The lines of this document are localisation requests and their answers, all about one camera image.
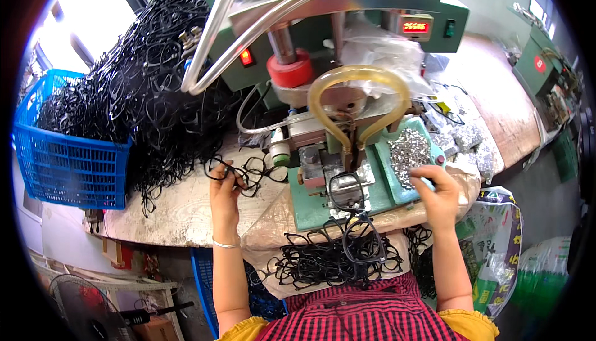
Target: red number sign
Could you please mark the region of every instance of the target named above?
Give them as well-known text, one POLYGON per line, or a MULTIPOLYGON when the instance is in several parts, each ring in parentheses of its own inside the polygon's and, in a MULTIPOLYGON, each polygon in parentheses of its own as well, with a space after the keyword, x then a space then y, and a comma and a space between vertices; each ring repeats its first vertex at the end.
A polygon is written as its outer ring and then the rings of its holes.
POLYGON ((541 74, 543 74, 544 71, 547 70, 546 63, 544 63, 544 61, 539 56, 534 57, 534 67, 536 67, 536 70, 541 74))

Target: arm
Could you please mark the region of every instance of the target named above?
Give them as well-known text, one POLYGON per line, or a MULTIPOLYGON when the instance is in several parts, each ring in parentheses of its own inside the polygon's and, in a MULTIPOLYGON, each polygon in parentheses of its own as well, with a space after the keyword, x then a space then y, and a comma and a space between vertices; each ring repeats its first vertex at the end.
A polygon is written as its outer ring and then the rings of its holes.
POLYGON ((459 185, 442 167, 421 166, 411 170, 411 182, 424 203, 433 229, 433 273, 437 289, 437 311, 473 311, 472 285, 455 234, 459 185), (433 180, 432 192, 420 177, 433 180))
MULTIPOLYGON (((220 164, 211 175, 223 178, 225 165, 220 164)), ((238 245, 235 248, 221 248, 213 245, 213 305, 218 315, 219 335, 221 336, 235 324, 248 319, 249 287, 246 283, 238 226, 237 200, 241 192, 234 188, 235 180, 243 186, 242 178, 229 172, 223 181, 211 181, 210 199, 213 218, 213 240, 226 245, 238 245)))

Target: blue plastic crate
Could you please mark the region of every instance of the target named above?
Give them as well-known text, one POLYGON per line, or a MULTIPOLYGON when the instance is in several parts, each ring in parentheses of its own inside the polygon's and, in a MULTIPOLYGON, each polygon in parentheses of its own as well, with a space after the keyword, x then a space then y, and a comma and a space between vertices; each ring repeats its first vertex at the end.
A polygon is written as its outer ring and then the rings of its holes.
POLYGON ((132 139, 115 144, 36 128, 43 102, 83 74, 51 69, 29 91, 14 118, 14 144, 25 188, 41 201, 86 209, 124 209, 132 139))
MULTIPOLYGON (((211 248, 190 248, 192 272, 194 274, 194 282, 197 285, 198 296, 201 300, 201 306, 203 312, 207 318, 209 329, 214 339, 219 338, 219 324, 218 317, 215 314, 215 306, 213 306, 213 249, 211 248)), ((249 297, 256 296, 257 294, 251 294, 251 288, 249 287, 249 297)), ((260 298, 261 302, 265 302, 270 305, 279 306, 279 300, 274 298, 268 293, 270 298, 260 298)), ((282 300, 282 306, 288 313, 286 301, 282 300)), ((253 316, 264 316, 264 314, 255 314, 253 316)))

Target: yellow shirt sleeve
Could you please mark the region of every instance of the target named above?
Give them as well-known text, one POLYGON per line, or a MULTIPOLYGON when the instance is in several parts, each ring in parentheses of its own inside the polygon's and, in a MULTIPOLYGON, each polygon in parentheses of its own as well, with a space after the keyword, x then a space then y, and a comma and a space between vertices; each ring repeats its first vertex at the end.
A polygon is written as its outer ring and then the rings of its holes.
POLYGON ((494 341, 499 329, 486 315, 478 311, 444 310, 439 316, 452 330, 470 341, 494 341))
POLYGON ((253 316, 227 330, 218 341, 253 341, 267 324, 269 322, 260 316, 253 316))

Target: digital display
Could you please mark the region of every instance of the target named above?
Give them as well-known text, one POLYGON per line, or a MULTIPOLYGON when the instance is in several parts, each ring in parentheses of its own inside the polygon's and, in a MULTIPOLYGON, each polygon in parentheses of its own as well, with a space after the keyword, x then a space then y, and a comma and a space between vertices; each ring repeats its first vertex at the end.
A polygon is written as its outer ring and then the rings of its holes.
POLYGON ((428 32, 428 23, 425 22, 406 22, 402 30, 405 33, 426 33, 428 32))

